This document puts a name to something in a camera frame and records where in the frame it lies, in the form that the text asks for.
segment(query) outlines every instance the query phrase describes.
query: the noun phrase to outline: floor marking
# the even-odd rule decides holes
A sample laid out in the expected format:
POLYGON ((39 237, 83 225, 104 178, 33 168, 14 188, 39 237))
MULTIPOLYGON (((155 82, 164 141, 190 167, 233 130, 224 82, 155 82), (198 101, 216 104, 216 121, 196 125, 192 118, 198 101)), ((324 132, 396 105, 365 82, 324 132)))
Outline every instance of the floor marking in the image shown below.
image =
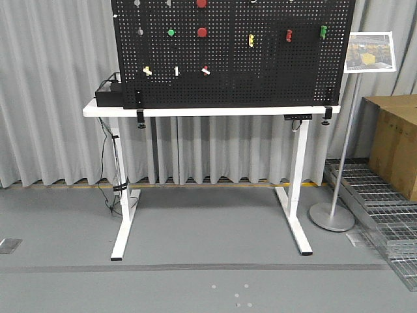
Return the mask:
POLYGON ((261 264, 199 263, 155 265, 91 265, 0 267, 1 274, 20 273, 105 273, 152 271, 387 271, 388 264, 261 264))

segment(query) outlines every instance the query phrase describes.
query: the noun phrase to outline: gray floor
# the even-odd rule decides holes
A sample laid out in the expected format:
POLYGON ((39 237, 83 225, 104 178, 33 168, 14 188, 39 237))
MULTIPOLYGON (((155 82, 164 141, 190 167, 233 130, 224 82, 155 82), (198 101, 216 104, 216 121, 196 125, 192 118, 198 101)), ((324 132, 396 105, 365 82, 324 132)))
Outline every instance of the gray floor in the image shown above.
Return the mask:
POLYGON ((111 262, 120 219, 99 190, 0 190, 0 238, 23 239, 0 254, 0 312, 415 312, 375 250, 309 221, 330 197, 302 189, 303 257, 271 188, 145 188, 111 262))

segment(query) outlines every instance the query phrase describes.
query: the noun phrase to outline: desk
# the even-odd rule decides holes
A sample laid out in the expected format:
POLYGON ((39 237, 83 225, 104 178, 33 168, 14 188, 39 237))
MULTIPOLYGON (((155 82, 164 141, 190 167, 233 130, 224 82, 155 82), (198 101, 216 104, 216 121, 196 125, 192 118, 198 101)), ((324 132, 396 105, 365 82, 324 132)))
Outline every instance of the desk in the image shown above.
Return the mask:
MULTIPOLYGON (((297 106, 280 108, 196 108, 196 109, 145 109, 144 117, 172 117, 172 116, 238 116, 238 115, 285 115, 285 114, 323 114, 326 109, 323 106, 297 106)), ((333 113, 339 113, 340 106, 333 107, 333 113)), ((120 141, 120 130, 118 117, 137 117, 137 110, 124 110, 123 108, 98 107, 96 99, 92 99, 83 109, 85 117, 109 117, 110 128, 114 136, 118 136, 115 148, 119 156, 121 180, 126 181, 126 168, 123 163, 122 145, 120 141)), ((295 133, 293 147, 293 159, 291 162, 290 187, 288 194, 283 187, 276 187, 275 191, 280 200, 282 209, 287 217, 288 224, 294 235, 298 249, 303 256, 313 253, 306 235, 297 218, 298 199, 302 184, 302 170, 304 167, 304 156, 306 154, 306 143, 309 121, 304 121, 300 129, 295 133)), ((137 203, 139 202, 140 190, 130 190, 128 187, 121 191, 122 222, 111 260, 122 260, 124 250, 129 238, 130 228, 135 217, 137 203)))

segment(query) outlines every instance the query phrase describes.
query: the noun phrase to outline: cardboard box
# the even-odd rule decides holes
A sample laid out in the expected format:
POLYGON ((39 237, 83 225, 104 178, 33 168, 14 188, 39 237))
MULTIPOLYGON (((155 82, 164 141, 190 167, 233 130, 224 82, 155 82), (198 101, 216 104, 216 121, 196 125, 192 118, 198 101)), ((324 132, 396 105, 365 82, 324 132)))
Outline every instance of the cardboard box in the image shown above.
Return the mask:
POLYGON ((380 107, 370 168, 417 201, 417 95, 369 97, 380 107))

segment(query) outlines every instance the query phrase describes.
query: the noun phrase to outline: metal rack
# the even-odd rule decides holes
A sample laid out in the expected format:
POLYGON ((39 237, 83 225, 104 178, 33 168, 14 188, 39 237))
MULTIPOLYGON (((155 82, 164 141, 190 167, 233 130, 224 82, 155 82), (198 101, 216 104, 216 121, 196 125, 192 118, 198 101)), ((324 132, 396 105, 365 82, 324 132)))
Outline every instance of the metal rack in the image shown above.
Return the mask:
MULTIPOLYGON (((417 291, 417 203, 397 192, 373 173, 364 160, 343 168, 340 196, 364 227, 365 236, 410 291, 417 291)), ((324 174, 334 183, 335 162, 324 174)))

